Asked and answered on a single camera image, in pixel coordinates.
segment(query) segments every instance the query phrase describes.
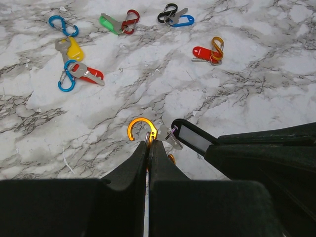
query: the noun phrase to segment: green key tag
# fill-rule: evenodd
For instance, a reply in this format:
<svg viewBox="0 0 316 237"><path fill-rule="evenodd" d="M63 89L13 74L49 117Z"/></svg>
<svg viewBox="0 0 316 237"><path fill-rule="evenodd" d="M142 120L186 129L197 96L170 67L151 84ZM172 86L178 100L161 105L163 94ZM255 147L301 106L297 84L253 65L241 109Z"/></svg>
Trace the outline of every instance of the green key tag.
<svg viewBox="0 0 316 237"><path fill-rule="evenodd" d="M114 34L119 35L120 33L116 32L114 30L114 26L111 22L109 22L107 19L105 19L103 16L99 17L99 22L102 26L107 28L109 31L112 31Z"/></svg>

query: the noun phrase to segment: orange carabiner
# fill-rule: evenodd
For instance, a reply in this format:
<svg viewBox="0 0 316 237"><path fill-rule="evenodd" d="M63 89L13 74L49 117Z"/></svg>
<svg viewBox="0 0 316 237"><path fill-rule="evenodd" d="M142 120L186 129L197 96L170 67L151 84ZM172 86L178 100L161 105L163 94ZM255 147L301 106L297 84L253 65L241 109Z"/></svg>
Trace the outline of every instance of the orange carabiner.
<svg viewBox="0 0 316 237"><path fill-rule="evenodd" d="M150 147L152 145L153 141L157 138L158 131L157 131L156 127L154 126L154 124L147 118L136 118L129 124L128 129L127 129L128 138L131 141L135 141L135 138L133 137L133 127L138 122L146 122L151 128L150 138L148 141L148 147Z"/></svg>
<svg viewBox="0 0 316 237"><path fill-rule="evenodd" d="M211 44L217 50L218 54L220 55L220 56L218 56L218 54L212 53L211 57L216 61L221 61L222 58L224 57L224 53L223 53L224 41L223 41L223 39L218 37L218 36L215 36L212 39Z"/></svg>

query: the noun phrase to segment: marble surface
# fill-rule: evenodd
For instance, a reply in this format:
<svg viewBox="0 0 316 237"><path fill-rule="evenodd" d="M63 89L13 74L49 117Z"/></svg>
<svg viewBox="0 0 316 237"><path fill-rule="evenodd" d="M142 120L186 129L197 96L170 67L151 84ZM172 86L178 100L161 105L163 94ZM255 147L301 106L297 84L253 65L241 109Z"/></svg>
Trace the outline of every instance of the marble surface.
<svg viewBox="0 0 316 237"><path fill-rule="evenodd" d="M144 124L136 142L127 137L137 117L157 128L184 118L216 137L316 120L314 0L176 2L196 20L179 28L157 22L167 3L1 1L0 179L102 177L144 139ZM98 22L101 13L123 20L129 9L141 14L133 35ZM83 63L103 72L104 87L77 80L72 92L58 89L54 41L64 35L47 23L55 14L79 27ZM191 62L192 49L210 48L214 36L225 41L223 64ZM190 149L165 147L190 178L225 178Z"/></svg>

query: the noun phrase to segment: black key tag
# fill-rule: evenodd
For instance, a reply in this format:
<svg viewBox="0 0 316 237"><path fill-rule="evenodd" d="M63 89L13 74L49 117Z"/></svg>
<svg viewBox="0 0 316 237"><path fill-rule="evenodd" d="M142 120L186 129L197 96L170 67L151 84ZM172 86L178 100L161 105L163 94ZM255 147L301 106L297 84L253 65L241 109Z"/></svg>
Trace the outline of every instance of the black key tag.
<svg viewBox="0 0 316 237"><path fill-rule="evenodd" d="M185 119L178 118L172 122L173 135L184 145L204 156L210 145L219 145L216 137L208 134Z"/></svg>

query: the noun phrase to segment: blue carabiner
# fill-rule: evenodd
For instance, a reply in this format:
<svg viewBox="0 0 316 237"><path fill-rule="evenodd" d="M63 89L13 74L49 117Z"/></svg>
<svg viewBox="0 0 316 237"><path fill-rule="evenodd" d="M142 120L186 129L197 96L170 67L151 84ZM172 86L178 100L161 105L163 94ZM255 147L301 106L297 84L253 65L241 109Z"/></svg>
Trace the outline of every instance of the blue carabiner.
<svg viewBox="0 0 316 237"><path fill-rule="evenodd" d="M54 26L54 24L52 23L52 21L54 21L54 20L61 20L61 26L62 26L62 28L59 28L59 27ZM58 15L51 16L51 17L49 18L48 22L49 22L49 24L50 24L52 27L54 27L54 28L56 28L57 30L59 30L59 31L61 31L62 33L64 33L65 36L72 36L72 37L75 37L75 36L77 36L77 35L79 34L79 29L78 29L78 27L75 26L75 25L73 25L73 24L71 24L71 23L69 23L68 21L66 21L66 20L65 20L63 17L61 17L61 16L58 16ZM69 34L69 33L67 32L66 25L69 25L69 26L73 27L74 30L75 30L75 32L72 33L72 34Z"/></svg>
<svg viewBox="0 0 316 237"><path fill-rule="evenodd" d="M62 88L61 85L62 85L62 81L63 81L63 80L60 79L59 82L58 82L58 87L59 87L59 89L60 89L61 91L64 91L64 92L72 91L72 90L74 89L75 85L76 85L74 76L71 75L70 72L69 72L69 70L68 70L69 64L75 63L75 62L76 62L76 60L69 60L69 61L67 61L67 62L65 63L64 72L66 73L66 75L68 76L69 80L71 81L71 86L70 86L69 88L67 88L67 89Z"/></svg>

